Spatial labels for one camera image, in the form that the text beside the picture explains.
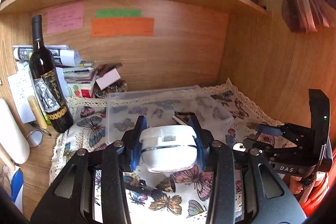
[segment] bottle label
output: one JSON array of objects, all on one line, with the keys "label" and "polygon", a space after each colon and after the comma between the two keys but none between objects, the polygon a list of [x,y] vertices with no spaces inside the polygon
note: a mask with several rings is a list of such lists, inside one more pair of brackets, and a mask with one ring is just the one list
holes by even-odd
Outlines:
[{"label": "bottle label", "polygon": [[52,69],[41,75],[41,78],[35,79],[34,82],[36,93],[41,101],[44,111],[48,114],[48,118],[57,120],[64,116],[68,109],[57,84],[55,70]]}]

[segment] pink sticky note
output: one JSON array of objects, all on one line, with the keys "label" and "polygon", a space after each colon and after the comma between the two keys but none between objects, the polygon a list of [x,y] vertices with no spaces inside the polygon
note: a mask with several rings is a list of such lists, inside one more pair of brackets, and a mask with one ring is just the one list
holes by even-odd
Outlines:
[{"label": "pink sticky note", "polygon": [[84,3],[48,10],[47,34],[83,28]]},{"label": "pink sticky note", "polygon": [[97,78],[96,83],[101,90],[107,88],[109,85],[113,84],[115,81],[119,80],[121,77],[117,69],[110,70],[108,73],[104,74],[103,77]]}]

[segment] white bottle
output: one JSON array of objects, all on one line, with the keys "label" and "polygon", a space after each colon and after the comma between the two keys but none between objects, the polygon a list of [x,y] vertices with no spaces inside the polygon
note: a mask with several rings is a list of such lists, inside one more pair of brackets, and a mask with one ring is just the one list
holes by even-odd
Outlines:
[{"label": "white bottle", "polygon": [[2,98],[0,98],[0,144],[17,164],[24,164],[27,161],[30,153],[29,144]]}]

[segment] orange sticky note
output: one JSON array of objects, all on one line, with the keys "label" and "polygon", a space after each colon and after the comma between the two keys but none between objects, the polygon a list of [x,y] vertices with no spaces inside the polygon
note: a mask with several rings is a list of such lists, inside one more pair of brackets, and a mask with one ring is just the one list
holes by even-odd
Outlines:
[{"label": "orange sticky note", "polygon": [[91,19],[91,37],[114,37],[117,35],[152,36],[154,18],[112,17]]}]

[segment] green sticky note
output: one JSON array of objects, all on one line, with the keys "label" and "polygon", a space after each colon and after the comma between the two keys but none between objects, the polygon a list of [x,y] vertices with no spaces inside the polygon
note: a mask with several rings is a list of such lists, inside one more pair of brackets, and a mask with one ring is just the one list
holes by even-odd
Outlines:
[{"label": "green sticky note", "polygon": [[96,18],[106,18],[106,17],[141,17],[141,10],[103,9],[96,11]]}]

